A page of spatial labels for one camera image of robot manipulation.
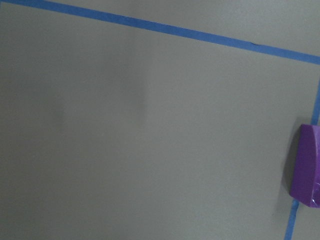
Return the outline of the purple trapezoid block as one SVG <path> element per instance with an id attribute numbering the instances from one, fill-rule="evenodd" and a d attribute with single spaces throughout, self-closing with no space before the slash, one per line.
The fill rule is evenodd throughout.
<path id="1" fill-rule="evenodd" d="M 302 124 L 289 194 L 310 208 L 320 207 L 320 127 Z"/>

